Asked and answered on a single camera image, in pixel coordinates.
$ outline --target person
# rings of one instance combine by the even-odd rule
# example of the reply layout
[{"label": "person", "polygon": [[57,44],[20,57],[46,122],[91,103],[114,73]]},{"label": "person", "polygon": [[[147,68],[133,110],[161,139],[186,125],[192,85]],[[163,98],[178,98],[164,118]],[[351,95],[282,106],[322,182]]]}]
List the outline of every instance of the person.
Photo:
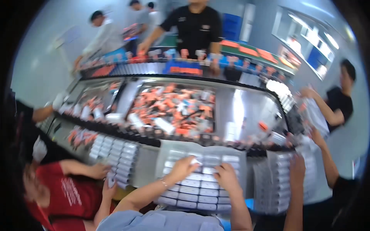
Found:
[{"label": "person", "polygon": [[[218,12],[207,6],[208,0],[189,0],[188,6],[175,9],[164,22],[139,46],[138,52],[147,52],[152,43],[172,26],[179,31],[177,51],[187,49],[190,59],[197,59],[196,50],[205,50],[214,54],[221,53],[222,27]],[[219,60],[213,59],[211,70],[219,75]]]},{"label": "person", "polygon": [[[102,220],[97,231],[124,231],[124,230],[207,230],[220,231],[223,227],[220,221],[213,216],[201,216],[189,211],[155,210],[141,214],[139,210],[151,201],[158,198],[176,182],[185,179],[199,165],[191,164],[194,156],[178,160],[172,171],[144,187],[138,188],[124,197],[113,213]],[[216,166],[218,173],[214,174],[221,187],[230,196],[231,201],[231,229],[253,230],[248,208],[244,202],[243,190],[239,185],[235,170],[230,164],[222,163]]]},{"label": "person", "polygon": [[301,44],[297,41],[297,36],[292,35],[288,40],[289,46],[298,54],[301,54]]},{"label": "person", "polygon": [[301,155],[294,155],[290,161],[290,202],[286,212],[284,231],[302,231],[305,173],[305,160]]},{"label": "person", "polygon": [[327,100],[323,100],[320,95],[311,88],[303,88],[300,96],[315,100],[321,113],[326,119],[329,132],[333,132],[338,127],[344,125],[353,113],[351,92],[356,81],[356,70],[347,59],[340,64],[340,86],[334,87],[326,92]]},{"label": "person", "polygon": [[159,26],[163,19],[160,12],[156,11],[154,8],[154,3],[151,1],[148,3],[148,9],[149,9],[149,26],[148,26],[148,32],[147,35],[151,34],[154,29]]},{"label": "person", "polygon": [[94,27],[99,27],[99,31],[95,38],[82,51],[82,54],[75,60],[75,69],[78,68],[82,59],[89,58],[98,51],[105,56],[118,53],[125,56],[125,50],[122,48],[124,45],[123,37],[118,27],[113,23],[113,20],[109,19],[103,15],[103,12],[98,10],[91,15],[90,21]]},{"label": "person", "polygon": [[19,139],[24,143],[27,161],[34,161],[35,164],[47,164],[63,159],[76,159],[36,126],[37,123],[51,116],[54,111],[59,110],[64,103],[65,96],[66,94],[62,92],[56,96],[51,105],[38,109],[27,106],[19,99],[15,100],[18,117],[22,115],[22,119],[17,118],[17,120],[22,120]]},{"label": "person", "polygon": [[149,9],[146,9],[138,0],[131,0],[129,6],[134,10],[138,11],[137,16],[137,30],[132,33],[130,37],[138,36],[137,44],[141,43],[144,38],[148,36],[148,26],[149,26]]},{"label": "person", "polygon": [[76,160],[62,160],[42,166],[20,161],[22,186],[27,207],[34,218],[49,231],[95,231],[114,206],[117,184],[103,189],[95,181],[74,175],[103,179],[109,166],[87,166]]},{"label": "person", "polygon": [[[339,175],[338,169],[332,159],[325,140],[315,127],[312,127],[311,130],[310,135],[312,140],[321,149],[326,181],[329,188],[333,190],[333,196],[325,201],[303,206],[303,229],[305,231],[335,230],[333,226],[339,221],[339,217],[342,216],[343,208],[349,204],[351,196],[356,190],[356,186],[359,184],[359,181],[357,179],[345,179]],[[288,222],[286,220],[288,219],[288,213],[286,217],[263,216],[256,223],[254,230],[286,230],[284,222],[285,224]]]}]

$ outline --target white wall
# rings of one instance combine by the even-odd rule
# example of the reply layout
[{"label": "white wall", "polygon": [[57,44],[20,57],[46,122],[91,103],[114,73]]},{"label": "white wall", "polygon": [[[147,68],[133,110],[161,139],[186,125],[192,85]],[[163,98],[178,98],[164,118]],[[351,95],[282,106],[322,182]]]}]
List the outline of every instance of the white wall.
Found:
[{"label": "white wall", "polygon": [[87,45],[98,31],[91,26],[89,18],[94,11],[106,6],[113,10],[109,17],[123,29],[135,22],[136,12],[128,7],[128,3],[129,0],[48,1],[29,27],[19,48],[11,83],[16,97],[31,105],[43,106],[66,89],[72,77],[60,54],[52,48],[54,40],[77,25],[81,30],[80,40]]}]

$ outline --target light blue shirt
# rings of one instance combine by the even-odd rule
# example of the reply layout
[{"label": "light blue shirt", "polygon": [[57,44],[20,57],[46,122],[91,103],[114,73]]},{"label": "light blue shirt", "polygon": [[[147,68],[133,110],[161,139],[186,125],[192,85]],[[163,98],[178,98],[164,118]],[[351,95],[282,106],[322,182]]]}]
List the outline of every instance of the light blue shirt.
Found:
[{"label": "light blue shirt", "polygon": [[121,211],[101,221],[97,231],[223,231],[220,221],[211,216],[180,211]]}]

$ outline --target white t-shirt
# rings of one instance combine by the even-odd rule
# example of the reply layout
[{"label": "white t-shirt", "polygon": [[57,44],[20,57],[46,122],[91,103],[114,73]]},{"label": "white t-shirt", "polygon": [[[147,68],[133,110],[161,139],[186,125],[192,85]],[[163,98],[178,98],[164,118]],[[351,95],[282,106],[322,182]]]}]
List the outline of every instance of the white t-shirt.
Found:
[{"label": "white t-shirt", "polygon": [[90,56],[100,50],[102,54],[115,51],[123,46],[122,33],[113,23],[113,20],[106,18],[99,27],[98,34],[82,51],[82,55]]},{"label": "white t-shirt", "polygon": [[288,44],[289,44],[289,46],[290,46],[290,47],[291,47],[295,52],[297,52],[298,54],[300,54],[300,53],[301,53],[301,45],[300,45],[300,43],[299,43],[297,40],[292,41],[291,39],[289,39]]}]

